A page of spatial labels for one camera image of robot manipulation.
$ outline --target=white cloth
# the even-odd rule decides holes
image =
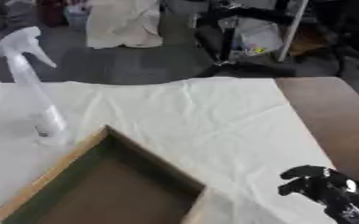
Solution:
[[[162,45],[158,0],[91,0],[87,44],[94,48]]]
[[[207,197],[199,223],[333,223],[304,196],[278,195],[281,172],[333,166],[273,80],[45,87],[76,141],[109,124],[215,189],[221,196]],[[72,150],[36,143],[18,91],[0,83],[0,205]]]

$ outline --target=floor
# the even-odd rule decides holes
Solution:
[[[187,28],[188,16],[199,6],[194,7],[193,3],[174,6],[176,10],[167,10],[161,18],[159,30],[164,37],[161,47],[88,49],[83,32],[68,27],[41,26],[40,44],[58,67],[52,69],[29,58],[43,81],[144,85],[192,78],[210,65],[208,56],[194,46],[192,32]],[[265,59],[257,60],[270,63]],[[12,81],[5,63],[0,59],[0,81]],[[299,77],[329,76],[336,69],[332,60],[316,58],[301,65],[287,62],[280,66],[295,68]],[[359,61],[349,60],[343,79],[359,93],[357,66]]]

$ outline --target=spray bottle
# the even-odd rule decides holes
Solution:
[[[70,140],[67,124],[23,55],[31,53],[50,67],[56,67],[39,47],[39,35],[38,27],[28,27],[9,34],[0,40],[0,57],[6,57],[14,81],[24,90],[24,97],[32,103],[29,109],[39,134],[39,142],[51,146],[64,145]]]

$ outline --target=robotic hand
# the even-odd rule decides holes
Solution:
[[[282,196],[300,193],[325,206],[324,212],[339,224],[359,224],[359,182],[337,171],[304,165],[281,174],[282,179],[294,179],[281,185]]]

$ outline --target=black chair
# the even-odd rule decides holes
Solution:
[[[235,73],[238,71],[240,71],[239,77],[252,77],[253,74],[263,74],[274,78],[295,76],[295,71],[292,69],[240,62],[230,58],[239,18],[256,18],[280,25],[290,25],[293,17],[286,16],[285,13],[277,10],[246,7],[232,0],[187,1],[208,2],[208,10],[199,13],[194,21],[194,36],[199,46],[208,53],[214,64],[197,75],[197,77],[206,78],[215,76],[219,72]],[[205,27],[213,29],[215,34],[205,33]],[[217,44],[211,40],[211,38],[216,38],[216,36],[220,37],[220,41]]]
[[[346,68],[345,57],[359,59],[359,0],[311,0],[310,9],[319,23],[336,35],[328,52],[339,62],[335,75],[341,77]],[[317,51],[300,56],[299,61],[314,54]]]

